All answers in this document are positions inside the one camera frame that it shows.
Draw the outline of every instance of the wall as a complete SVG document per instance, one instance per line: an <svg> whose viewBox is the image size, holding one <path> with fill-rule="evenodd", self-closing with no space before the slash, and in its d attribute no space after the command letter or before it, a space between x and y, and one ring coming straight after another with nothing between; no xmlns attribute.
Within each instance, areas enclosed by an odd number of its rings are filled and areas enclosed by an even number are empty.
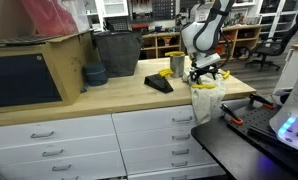
<svg viewBox="0 0 298 180"><path fill-rule="evenodd" d="M34 26L20 0L0 0L0 39L33 32Z"/></svg>

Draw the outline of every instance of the black table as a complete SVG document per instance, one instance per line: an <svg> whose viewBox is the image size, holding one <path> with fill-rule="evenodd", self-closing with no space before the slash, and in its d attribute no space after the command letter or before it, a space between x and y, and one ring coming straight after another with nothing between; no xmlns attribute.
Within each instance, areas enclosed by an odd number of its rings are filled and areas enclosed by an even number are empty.
<svg viewBox="0 0 298 180"><path fill-rule="evenodd" d="M248 103L245 100L226 101L233 110ZM238 180L298 180L298 175L272 160L227 127L217 108L206 124L191 130L192 136L233 179Z"/></svg>

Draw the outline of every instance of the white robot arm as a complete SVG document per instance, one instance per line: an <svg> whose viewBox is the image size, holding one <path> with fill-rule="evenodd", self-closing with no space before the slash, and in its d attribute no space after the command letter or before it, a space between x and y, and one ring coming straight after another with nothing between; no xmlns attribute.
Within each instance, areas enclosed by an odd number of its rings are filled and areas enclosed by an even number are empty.
<svg viewBox="0 0 298 180"><path fill-rule="evenodd" d="M193 81L198 81L202 74L216 73L217 70L209 70L209 67L220 60L214 49L219 43L221 26L234 2L215 0L206 21L193 22L182 30L183 42L193 61L190 72Z"/></svg>

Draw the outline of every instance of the box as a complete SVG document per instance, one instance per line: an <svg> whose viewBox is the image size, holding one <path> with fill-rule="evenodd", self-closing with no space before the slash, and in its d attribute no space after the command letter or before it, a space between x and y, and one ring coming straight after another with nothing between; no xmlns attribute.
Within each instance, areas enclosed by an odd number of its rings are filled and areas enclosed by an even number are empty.
<svg viewBox="0 0 298 180"><path fill-rule="evenodd" d="M0 112L73 104L94 54L91 32L0 46Z"/></svg>
<svg viewBox="0 0 298 180"><path fill-rule="evenodd" d="M90 29L83 0L21 0L41 35L70 35Z"/></svg>

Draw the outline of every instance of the cable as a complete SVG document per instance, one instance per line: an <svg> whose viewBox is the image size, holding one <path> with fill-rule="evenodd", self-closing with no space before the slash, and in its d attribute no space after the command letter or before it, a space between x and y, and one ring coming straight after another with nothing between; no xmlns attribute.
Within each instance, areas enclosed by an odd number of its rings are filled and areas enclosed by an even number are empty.
<svg viewBox="0 0 298 180"><path fill-rule="evenodd" d="M220 30L220 36L225 40L225 43L227 45L227 57L226 57L226 60L219 66L219 69L227 65L231 57L231 44L229 43L227 37L223 34L221 30Z"/></svg>

